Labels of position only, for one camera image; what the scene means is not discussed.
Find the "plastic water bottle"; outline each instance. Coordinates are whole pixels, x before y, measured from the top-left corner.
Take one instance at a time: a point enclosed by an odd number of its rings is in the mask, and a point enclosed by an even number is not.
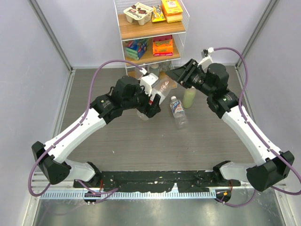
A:
[[[161,79],[159,81],[159,83],[157,85],[155,85],[155,87],[152,89],[152,92],[151,92],[152,96],[150,97],[150,104],[154,100],[156,94],[159,94],[161,96],[161,99],[159,102],[159,104],[161,104],[163,102],[163,100],[168,96],[168,94],[172,88],[172,85],[173,85],[172,83],[173,83],[173,81],[168,77]],[[138,110],[137,110],[137,115],[145,121],[149,119],[145,114],[141,113]]]
[[[185,111],[182,107],[182,103],[175,96],[171,97],[170,104],[171,111],[174,115],[175,123],[178,129],[183,129],[187,126],[188,121],[185,115]]]

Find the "grey wall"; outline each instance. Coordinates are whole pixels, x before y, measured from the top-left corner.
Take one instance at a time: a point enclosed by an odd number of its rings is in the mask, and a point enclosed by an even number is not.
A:
[[[37,2],[73,66],[98,67],[107,60],[123,57],[113,0]],[[200,59],[201,50],[212,46],[242,51],[268,2],[183,0],[190,14],[190,25],[182,62]],[[222,52],[214,59],[236,63],[238,58]]]
[[[20,226],[31,145],[51,138],[68,71],[26,0],[0,4],[0,224]]]
[[[246,57],[250,73],[247,95],[263,132],[283,151],[295,156],[301,172],[301,1],[279,1],[259,38]],[[300,182],[291,172],[289,191]],[[289,196],[295,217],[300,217],[301,197]]]

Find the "white cable connector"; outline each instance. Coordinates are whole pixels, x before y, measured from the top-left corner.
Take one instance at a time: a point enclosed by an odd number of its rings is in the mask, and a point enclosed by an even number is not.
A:
[[[145,68],[142,68],[142,69],[140,70],[140,72],[141,72],[143,75],[146,75],[147,70],[146,70]]]
[[[140,85],[144,86],[144,92],[150,96],[152,93],[152,88],[156,85],[158,80],[159,80],[158,76],[156,76],[153,73],[150,73],[149,75],[143,76],[140,79]]]
[[[213,47],[208,48],[208,53],[209,54],[214,53],[214,48]]]
[[[213,59],[210,55],[208,55],[199,62],[198,66],[202,66],[202,69],[205,70],[212,63]]]

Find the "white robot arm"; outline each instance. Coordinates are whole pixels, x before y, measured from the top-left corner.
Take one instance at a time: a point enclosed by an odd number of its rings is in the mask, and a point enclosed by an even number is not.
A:
[[[235,131],[253,157],[252,164],[224,161],[216,165],[214,171],[218,179],[249,182],[257,191],[264,191],[286,178],[290,171],[270,150],[281,155],[290,165],[294,156],[290,151],[283,153],[256,126],[245,108],[239,108],[238,97],[228,89],[229,74],[226,67],[212,62],[210,53],[213,51],[211,48],[206,50],[200,63],[191,59],[184,66],[166,74],[184,88],[194,86],[207,95],[209,108]],[[270,148],[267,148],[263,141],[268,142]]]
[[[127,76],[119,79],[108,94],[97,97],[90,104],[88,112],[82,114],[61,134],[45,144],[36,142],[32,146],[35,160],[52,147],[39,163],[50,184],[55,185],[65,179],[72,179],[82,180],[87,186],[97,185],[100,171],[93,163],[75,162],[67,157],[88,136],[121,116],[124,110],[136,108],[149,118],[159,113],[161,97],[157,94],[150,102],[152,87],[157,81],[158,77],[154,74],[146,74],[140,80]]]

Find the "wooden shelf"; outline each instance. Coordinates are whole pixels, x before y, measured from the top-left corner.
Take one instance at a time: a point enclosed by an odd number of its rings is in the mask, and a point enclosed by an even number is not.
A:
[[[173,46],[174,46],[174,53],[172,56],[154,56],[152,53],[152,39],[150,40],[149,46],[145,54],[139,59],[139,60],[133,60],[127,56],[125,56],[125,59],[128,61],[131,61],[135,64],[142,65],[142,64],[151,64],[155,62],[160,62],[160,61],[166,61],[166,60],[175,60],[175,59],[180,59],[181,55],[179,53],[179,50],[175,44],[175,41],[173,39]]]
[[[185,32],[182,22],[167,23],[162,21],[153,23],[149,21],[145,25],[140,26],[136,21],[129,23],[125,14],[119,14],[118,21],[123,41]]]
[[[134,77],[136,78],[136,72],[135,71],[130,71],[130,72],[127,72],[128,76],[131,76],[131,77]],[[160,75],[159,75],[159,79],[163,79],[164,77],[166,77],[167,75],[165,74],[165,72],[160,72]],[[177,88],[177,85],[178,83],[176,83],[175,81],[173,81],[173,86],[172,86],[172,89],[175,89]]]

